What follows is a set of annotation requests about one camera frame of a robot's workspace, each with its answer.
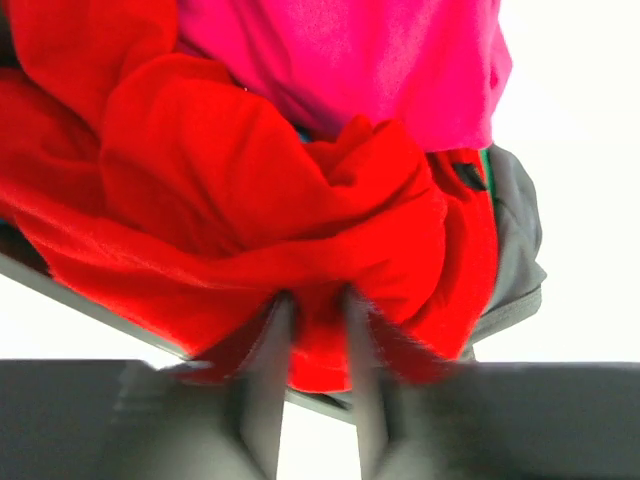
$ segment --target pink fabric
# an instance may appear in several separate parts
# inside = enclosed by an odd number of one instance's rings
[[[484,148],[511,72],[499,0],[179,0],[181,46],[293,123],[404,122],[427,151]]]

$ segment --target clothing pile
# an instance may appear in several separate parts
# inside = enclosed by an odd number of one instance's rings
[[[0,218],[195,357],[292,292],[299,390],[349,389],[347,284],[458,358],[544,276],[498,4],[2,0]]]

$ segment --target gray fabric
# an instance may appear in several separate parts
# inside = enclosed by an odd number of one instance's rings
[[[489,161],[496,189],[495,216],[500,259],[493,296],[470,344],[534,315],[547,274],[536,262],[542,227],[533,181],[510,152],[492,146]]]

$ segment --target red cloth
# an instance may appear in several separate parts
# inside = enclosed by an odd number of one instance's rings
[[[345,283],[455,358],[491,295],[489,197],[399,123],[301,145],[223,65],[174,53],[175,0],[5,0],[26,75],[0,70],[0,217],[55,279],[198,354],[280,289],[290,384],[349,388]]]

